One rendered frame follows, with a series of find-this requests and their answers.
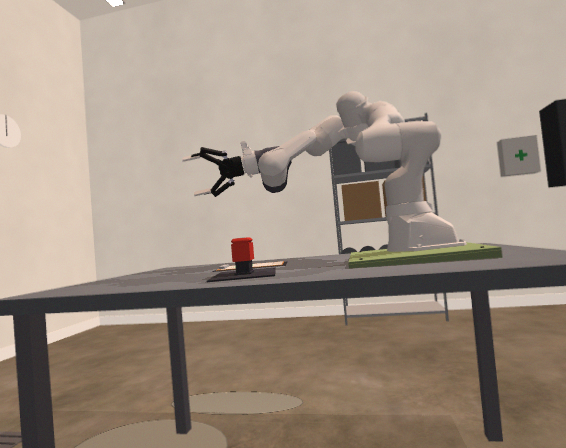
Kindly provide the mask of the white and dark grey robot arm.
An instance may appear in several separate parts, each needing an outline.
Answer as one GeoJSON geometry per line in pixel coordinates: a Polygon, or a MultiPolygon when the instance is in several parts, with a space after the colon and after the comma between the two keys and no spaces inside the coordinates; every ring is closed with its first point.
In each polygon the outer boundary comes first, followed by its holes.
{"type": "Polygon", "coordinates": [[[451,223],[431,213],[432,204],[423,197],[423,170],[440,146],[441,130],[434,122],[403,123],[395,107],[381,101],[371,104],[367,100],[368,97],[355,91],[342,95],[336,103],[340,117],[329,116],[281,146],[251,151],[246,141],[241,141],[244,172],[250,178],[260,173],[267,191],[281,192],[287,185],[292,159],[304,151],[321,156],[341,139],[347,139],[363,162],[401,160],[401,167],[384,184],[387,251],[467,245],[464,239],[458,240],[451,223]]]}

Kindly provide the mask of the red self-inking stamp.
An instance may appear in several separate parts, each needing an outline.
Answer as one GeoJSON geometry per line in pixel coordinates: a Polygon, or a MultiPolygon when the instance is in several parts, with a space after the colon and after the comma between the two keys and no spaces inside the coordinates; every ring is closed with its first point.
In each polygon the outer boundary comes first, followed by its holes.
{"type": "Polygon", "coordinates": [[[252,260],[254,259],[254,249],[252,238],[236,238],[231,240],[232,262],[235,262],[236,273],[234,275],[252,274],[252,260]]]}

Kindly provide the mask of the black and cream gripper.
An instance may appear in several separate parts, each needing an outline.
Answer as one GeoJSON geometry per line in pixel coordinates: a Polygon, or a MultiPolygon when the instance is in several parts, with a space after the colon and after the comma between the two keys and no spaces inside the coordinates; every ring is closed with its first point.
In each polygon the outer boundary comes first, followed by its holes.
{"type": "Polygon", "coordinates": [[[244,169],[243,169],[241,157],[237,156],[237,157],[227,158],[227,151],[218,151],[218,150],[213,150],[213,149],[201,147],[200,153],[196,153],[196,154],[192,154],[191,156],[183,157],[182,160],[183,160],[183,162],[185,162],[185,161],[190,161],[190,160],[194,160],[194,159],[199,159],[200,157],[218,165],[221,177],[219,178],[219,180],[215,183],[215,185],[212,188],[195,191],[194,196],[206,195],[206,194],[211,193],[211,194],[214,195],[214,197],[217,197],[219,194],[221,194],[227,188],[235,185],[235,181],[233,180],[233,177],[238,177],[238,176],[244,175],[244,169]],[[216,158],[208,155],[208,154],[216,155],[216,156],[222,156],[224,158],[222,160],[223,162],[219,159],[216,159],[216,158]],[[235,173],[234,173],[233,169],[235,170],[235,173]],[[230,180],[217,190],[217,188],[221,185],[221,183],[226,178],[228,178],[230,180]]]}

